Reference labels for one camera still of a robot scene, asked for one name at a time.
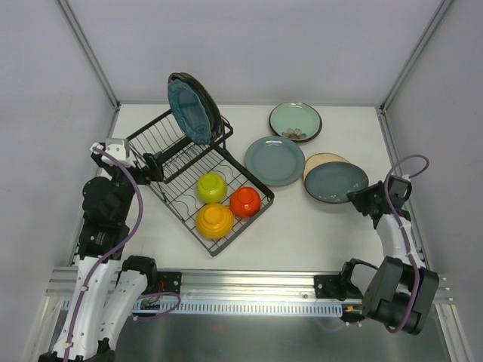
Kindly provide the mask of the aluminium frame post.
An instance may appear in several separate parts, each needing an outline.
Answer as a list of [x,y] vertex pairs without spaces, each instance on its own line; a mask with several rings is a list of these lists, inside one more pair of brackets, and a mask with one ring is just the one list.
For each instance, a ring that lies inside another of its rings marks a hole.
[[384,98],[384,101],[381,103],[380,110],[383,114],[387,112],[387,109],[393,103],[401,87],[410,75],[412,69],[417,65],[432,37],[448,15],[450,9],[454,5],[454,2],[454,0],[443,0],[439,2],[434,14],[431,16],[409,57],[406,59],[401,71],[393,82],[388,94]]
[[76,42],[78,43],[78,46],[84,54],[91,71],[105,93],[110,105],[117,112],[120,106],[120,101],[115,95],[115,91],[106,77],[106,73],[97,59],[97,55],[95,54],[94,49],[92,48],[91,43],[89,42],[88,37],[86,36],[85,31],[83,30],[82,25],[80,24],[78,17],[72,8],[72,5],[67,0],[55,0],[54,2],[66,20]]

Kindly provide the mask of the dark blue speckled plate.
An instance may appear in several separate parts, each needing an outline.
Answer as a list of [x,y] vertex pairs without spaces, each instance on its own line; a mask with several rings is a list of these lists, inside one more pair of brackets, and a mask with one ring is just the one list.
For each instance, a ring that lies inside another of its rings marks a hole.
[[348,193],[369,186],[368,175],[359,166],[336,161],[314,167],[303,182],[312,198],[328,204],[347,203]]

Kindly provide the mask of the mint green flower plate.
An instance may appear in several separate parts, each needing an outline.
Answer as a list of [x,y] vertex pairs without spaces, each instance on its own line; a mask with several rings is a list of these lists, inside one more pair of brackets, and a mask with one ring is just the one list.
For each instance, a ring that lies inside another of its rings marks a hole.
[[270,112],[269,126],[280,137],[296,143],[306,143],[320,134],[323,121],[312,106],[287,102],[277,105]]

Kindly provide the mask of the left aluminium frame post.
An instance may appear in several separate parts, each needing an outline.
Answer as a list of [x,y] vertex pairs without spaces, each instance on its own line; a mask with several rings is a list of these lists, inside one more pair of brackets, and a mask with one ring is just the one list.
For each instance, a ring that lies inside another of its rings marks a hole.
[[78,17],[72,8],[72,5],[67,0],[55,0],[54,2],[66,20],[76,42],[78,43],[78,46],[84,54],[91,71],[105,93],[110,105],[117,112],[120,106],[120,101],[115,95],[115,91],[106,77],[106,73],[97,59],[97,55],[95,54],[94,49],[92,48],[91,43],[89,42],[88,37],[86,36],[85,31],[83,30],[82,25],[80,24]]

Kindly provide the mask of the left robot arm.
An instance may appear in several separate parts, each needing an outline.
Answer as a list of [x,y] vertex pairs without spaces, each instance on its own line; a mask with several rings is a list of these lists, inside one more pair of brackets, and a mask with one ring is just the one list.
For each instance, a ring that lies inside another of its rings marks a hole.
[[78,241],[75,289],[63,328],[40,361],[112,361],[119,335],[142,293],[158,286],[155,260],[122,259],[140,227],[146,183],[134,164],[95,143],[92,158],[108,177],[94,177],[82,192],[84,223]]

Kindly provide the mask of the green bowl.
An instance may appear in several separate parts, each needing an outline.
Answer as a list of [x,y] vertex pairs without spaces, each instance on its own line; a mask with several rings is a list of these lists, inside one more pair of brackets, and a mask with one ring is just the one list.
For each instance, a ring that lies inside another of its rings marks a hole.
[[225,180],[218,173],[206,173],[198,179],[196,194],[206,204],[221,202],[227,193]]

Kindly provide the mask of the cream bird plate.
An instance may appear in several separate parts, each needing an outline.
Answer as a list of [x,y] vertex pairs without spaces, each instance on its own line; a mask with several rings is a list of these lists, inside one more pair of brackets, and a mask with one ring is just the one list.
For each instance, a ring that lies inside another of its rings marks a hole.
[[322,152],[322,153],[314,154],[313,156],[309,157],[305,162],[305,167],[303,171],[303,180],[306,179],[306,177],[308,176],[309,172],[312,169],[316,168],[319,165],[327,164],[331,162],[349,163],[349,160],[347,160],[346,158],[340,155],[330,153],[330,152]]

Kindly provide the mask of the teal scalloped plate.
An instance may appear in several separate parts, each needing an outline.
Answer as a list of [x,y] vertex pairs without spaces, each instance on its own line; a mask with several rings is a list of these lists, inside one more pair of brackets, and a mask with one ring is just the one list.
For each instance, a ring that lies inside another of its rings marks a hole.
[[200,96],[184,81],[168,82],[168,102],[179,128],[195,144],[211,141],[211,123]]

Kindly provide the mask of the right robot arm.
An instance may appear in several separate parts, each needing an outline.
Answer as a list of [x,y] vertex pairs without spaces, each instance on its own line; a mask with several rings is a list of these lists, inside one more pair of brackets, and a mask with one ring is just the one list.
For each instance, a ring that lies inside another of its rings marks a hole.
[[419,334],[439,286],[438,274],[427,268],[412,238],[405,202],[411,182],[397,176],[350,192],[348,199],[363,216],[372,219],[383,246],[384,259],[362,298],[362,315],[391,333]]

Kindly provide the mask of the yellow ribbed bowl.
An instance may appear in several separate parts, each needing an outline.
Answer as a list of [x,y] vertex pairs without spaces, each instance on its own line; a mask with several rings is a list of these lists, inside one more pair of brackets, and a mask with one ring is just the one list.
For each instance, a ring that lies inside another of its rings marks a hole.
[[234,226],[235,217],[226,205],[206,204],[197,214],[196,228],[208,239],[220,239],[227,236]]

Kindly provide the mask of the grey deer plate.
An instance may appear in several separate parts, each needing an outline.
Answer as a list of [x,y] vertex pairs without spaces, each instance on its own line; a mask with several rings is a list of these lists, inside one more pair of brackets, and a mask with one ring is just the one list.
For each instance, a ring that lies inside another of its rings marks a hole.
[[181,72],[180,73],[191,85],[195,87],[197,91],[199,91],[206,100],[207,105],[211,110],[211,114],[213,116],[214,124],[212,127],[212,138],[215,140],[223,134],[223,121],[220,114],[220,110],[218,109],[217,104],[214,102],[213,97],[209,94],[209,92],[205,89],[205,87],[192,75]]

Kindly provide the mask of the grey blue plate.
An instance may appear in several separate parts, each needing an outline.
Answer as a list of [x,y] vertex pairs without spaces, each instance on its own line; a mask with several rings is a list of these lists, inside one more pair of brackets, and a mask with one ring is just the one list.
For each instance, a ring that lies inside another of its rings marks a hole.
[[305,156],[289,139],[262,137],[248,147],[245,167],[266,186],[288,186],[301,178]]

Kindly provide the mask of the black striped cream plate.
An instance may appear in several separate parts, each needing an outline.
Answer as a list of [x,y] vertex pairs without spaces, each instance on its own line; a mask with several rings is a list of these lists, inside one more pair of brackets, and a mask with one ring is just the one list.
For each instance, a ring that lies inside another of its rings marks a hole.
[[194,143],[207,145],[222,134],[220,110],[194,76],[172,73],[168,78],[168,102],[180,129]]

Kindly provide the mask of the right aluminium frame post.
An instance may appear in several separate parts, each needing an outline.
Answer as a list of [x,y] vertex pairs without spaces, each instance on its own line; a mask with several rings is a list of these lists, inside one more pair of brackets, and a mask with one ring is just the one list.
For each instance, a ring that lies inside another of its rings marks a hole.
[[387,109],[393,103],[401,87],[410,75],[412,69],[417,65],[432,37],[448,15],[450,9],[454,5],[454,2],[454,0],[443,0],[439,2],[434,14],[431,16],[409,57],[406,59],[401,71],[393,82],[388,94],[384,98],[384,101],[381,103],[380,110],[383,114],[387,112]]

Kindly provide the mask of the orange bowl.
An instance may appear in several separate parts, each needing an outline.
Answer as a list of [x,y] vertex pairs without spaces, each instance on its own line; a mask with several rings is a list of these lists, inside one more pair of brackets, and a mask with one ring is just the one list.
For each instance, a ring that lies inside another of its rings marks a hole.
[[241,187],[235,190],[229,200],[229,209],[238,218],[251,218],[260,211],[260,208],[261,197],[251,187]]

